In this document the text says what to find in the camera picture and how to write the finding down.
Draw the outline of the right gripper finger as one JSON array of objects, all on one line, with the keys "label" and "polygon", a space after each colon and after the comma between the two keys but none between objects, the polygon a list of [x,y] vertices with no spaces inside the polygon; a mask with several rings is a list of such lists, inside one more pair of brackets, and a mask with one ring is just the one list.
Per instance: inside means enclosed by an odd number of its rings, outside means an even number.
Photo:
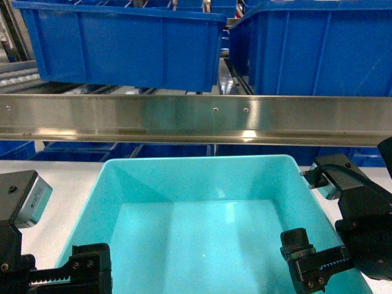
[{"label": "right gripper finger", "polygon": [[326,280],[319,275],[317,252],[309,242],[305,228],[281,233],[281,254],[287,262],[293,288],[296,293],[325,292]]}]

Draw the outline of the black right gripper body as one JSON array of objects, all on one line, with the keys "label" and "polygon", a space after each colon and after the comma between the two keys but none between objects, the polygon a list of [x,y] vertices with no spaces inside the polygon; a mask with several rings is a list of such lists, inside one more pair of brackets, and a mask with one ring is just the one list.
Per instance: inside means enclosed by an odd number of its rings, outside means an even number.
[{"label": "black right gripper body", "polygon": [[354,267],[371,279],[391,279],[391,193],[378,184],[319,191],[338,200],[342,218],[334,226]]}]

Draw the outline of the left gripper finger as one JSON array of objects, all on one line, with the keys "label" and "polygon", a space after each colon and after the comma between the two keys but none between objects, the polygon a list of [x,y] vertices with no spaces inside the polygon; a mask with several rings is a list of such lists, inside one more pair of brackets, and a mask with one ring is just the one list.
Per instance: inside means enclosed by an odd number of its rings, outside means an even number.
[{"label": "left gripper finger", "polygon": [[72,246],[71,293],[112,293],[110,247],[107,243]]}]

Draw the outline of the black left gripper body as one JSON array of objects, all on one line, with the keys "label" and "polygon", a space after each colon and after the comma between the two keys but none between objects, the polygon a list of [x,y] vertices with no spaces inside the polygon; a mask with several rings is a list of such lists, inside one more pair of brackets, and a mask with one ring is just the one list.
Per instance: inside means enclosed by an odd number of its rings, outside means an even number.
[{"label": "black left gripper body", "polygon": [[1,293],[70,293],[69,270],[36,269],[35,257],[21,254],[21,232],[1,221]]}]

